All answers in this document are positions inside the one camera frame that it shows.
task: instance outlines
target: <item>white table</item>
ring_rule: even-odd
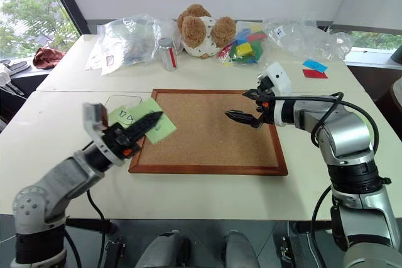
[[[84,147],[82,102],[106,103],[108,92],[34,92],[0,134],[0,213],[10,214],[13,196],[58,162]],[[149,93],[137,95],[143,99]],[[389,197],[402,217],[402,142],[364,92],[346,92],[345,100],[367,110],[377,122],[381,141],[376,162],[390,177]],[[329,185],[327,167],[307,132],[278,127],[289,175],[235,176],[194,174],[129,174],[129,162],[113,167],[92,191],[106,218],[309,220]],[[318,215],[330,218],[330,198]],[[86,196],[73,200],[67,214],[97,218]]]
[[[101,76],[100,70],[85,71],[85,65],[95,44],[95,35],[83,35],[71,47],[37,91],[81,92],[151,92],[154,88],[174,89],[250,89],[256,86],[261,67],[227,67],[213,58],[201,60],[181,53],[178,70],[167,72],[161,63],[137,64]],[[305,78],[303,60],[282,51],[269,54],[278,60],[292,82],[292,91],[304,92],[363,92],[364,89],[342,62],[326,63],[328,79]]]

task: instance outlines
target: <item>plastic bag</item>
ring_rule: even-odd
[[[171,38],[176,53],[183,50],[182,35],[176,22],[154,19],[147,14],[99,25],[97,32],[97,41],[85,69],[101,68],[102,75],[123,66],[153,61],[160,38]]]
[[[263,31],[283,50],[302,58],[344,60],[355,38],[346,33],[328,34],[314,20],[267,19]]]
[[[264,51],[261,42],[267,38],[261,23],[238,21],[236,32],[236,37],[218,52],[217,61],[225,65],[258,63]]]

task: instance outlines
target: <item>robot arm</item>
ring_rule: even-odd
[[[11,267],[63,267],[66,250],[65,209],[104,177],[113,164],[121,166],[139,146],[136,141],[156,125],[162,112],[147,114],[127,129],[107,126],[102,104],[84,104],[84,127],[93,142],[22,189],[13,202],[16,258]]]
[[[397,253],[399,230],[384,186],[390,180],[378,175],[369,131],[359,116],[345,109],[344,104],[348,103],[339,102],[334,111],[326,115],[338,94],[291,97],[289,78],[279,63],[270,65],[259,76],[258,89],[248,90],[244,95],[256,101],[257,111],[262,114],[257,119],[251,114],[230,110],[226,114],[232,120],[256,128],[262,123],[293,124],[312,133],[332,183],[332,231],[335,243],[343,251],[347,250],[344,267],[357,264],[356,267],[380,267],[362,263],[369,263],[376,251],[377,255],[385,254],[384,249],[387,254],[395,252],[397,263],[401,265],[390,267],[402,267],[402,256]],[[389,258],[381,257],[380,261],[385,263]]]

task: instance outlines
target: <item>bear ear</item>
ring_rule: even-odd
[[[230,17],[223,17],[216,21],[211,35],[218,47],[224,47],[236,35],[236,24]]]
[[[206,9],[201,4],[192,4],[189,6],[182,14],[179,15],[177,18],[177,27],[182,32],[183,27],[183,20],[187,16],[194,16],[194,17],[203,17],[208,16],[211,17],[211,14],[208,13]]]
[[[194,17],[211,17],[211,14],[201,4],[192,4],[186,11]]]
[[[199,17],[187,16],[183,19],[182,26],[183,41],[191,48],[201,45],[207,30],[204,22]]]

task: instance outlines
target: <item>yellow block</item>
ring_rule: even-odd
[[[240,44],[236,48],[236,52],[237,52],[237,56],[245,56],[250,53],[253,53],[253,49],[251,48],[250,43],[247,42],[247,43]]]

